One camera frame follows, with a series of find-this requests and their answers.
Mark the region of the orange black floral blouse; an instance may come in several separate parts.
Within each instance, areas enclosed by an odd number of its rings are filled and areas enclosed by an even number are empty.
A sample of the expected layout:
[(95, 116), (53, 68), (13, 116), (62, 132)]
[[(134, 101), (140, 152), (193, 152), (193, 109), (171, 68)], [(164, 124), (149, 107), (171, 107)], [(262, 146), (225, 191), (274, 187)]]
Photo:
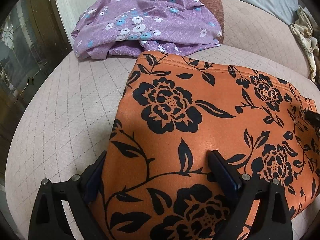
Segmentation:
[(291, 216), (319, 194), (316, 110), (285, 80), (245, 67), (142, 53), (114, 120), (91, 204), (108, 239), (211, 239), (231, 202), (208, 167), (217, 150), (240, 173), (285, 191)]

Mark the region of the cream brown floral blanket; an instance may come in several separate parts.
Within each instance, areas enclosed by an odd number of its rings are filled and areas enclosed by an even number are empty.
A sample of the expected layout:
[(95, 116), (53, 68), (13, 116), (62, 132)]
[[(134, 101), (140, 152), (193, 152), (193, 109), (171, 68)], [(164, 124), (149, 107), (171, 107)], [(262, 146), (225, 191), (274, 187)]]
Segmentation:
[(298, 19), (290, 24), (291, 33), (305, 54), (310, 69), (310, 80), (319, 82), (319, 25), (306, 7), (299, 5)]

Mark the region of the pink quilted mattress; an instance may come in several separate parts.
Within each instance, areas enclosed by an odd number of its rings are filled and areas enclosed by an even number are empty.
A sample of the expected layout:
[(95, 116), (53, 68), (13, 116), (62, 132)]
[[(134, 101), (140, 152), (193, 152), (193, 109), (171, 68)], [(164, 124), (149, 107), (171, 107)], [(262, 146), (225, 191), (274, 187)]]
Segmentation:
[(135, 60), (78, 61), (70, 53), (32, 98), (14, 133), (5, 167), (9, 211), (27, 239), (41, 180), (66, 181), (107, 148)]

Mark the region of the pink sofa bolster cushion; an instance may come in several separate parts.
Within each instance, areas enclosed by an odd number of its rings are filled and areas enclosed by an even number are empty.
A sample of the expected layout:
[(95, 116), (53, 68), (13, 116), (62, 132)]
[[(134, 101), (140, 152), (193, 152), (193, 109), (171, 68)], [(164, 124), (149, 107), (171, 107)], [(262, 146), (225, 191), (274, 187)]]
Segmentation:
[(222, 28), (222, 44), (265, 57), (310, 76), (309, 63), (289, 26), (241, 0), (200, 0)]

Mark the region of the wooden glass door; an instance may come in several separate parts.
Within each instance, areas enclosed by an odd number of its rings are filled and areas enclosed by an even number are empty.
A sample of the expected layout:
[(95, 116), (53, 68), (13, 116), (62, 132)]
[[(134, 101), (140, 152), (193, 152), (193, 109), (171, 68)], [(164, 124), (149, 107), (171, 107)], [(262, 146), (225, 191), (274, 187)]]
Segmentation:
[(16, 127), (71, 52), (56, 0), (1, 0), (1, 184)]

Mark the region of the purple floral garment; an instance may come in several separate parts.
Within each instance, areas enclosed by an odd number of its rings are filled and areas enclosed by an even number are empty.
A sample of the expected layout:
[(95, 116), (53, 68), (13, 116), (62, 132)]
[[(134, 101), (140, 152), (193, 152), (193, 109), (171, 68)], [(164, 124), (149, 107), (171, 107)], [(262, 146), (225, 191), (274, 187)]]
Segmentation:
[(71, 33), (80, 60), (138, 57), (144, 51), (186, 56), (219, 46), (222, 28), (200, 0), (97, 0)]

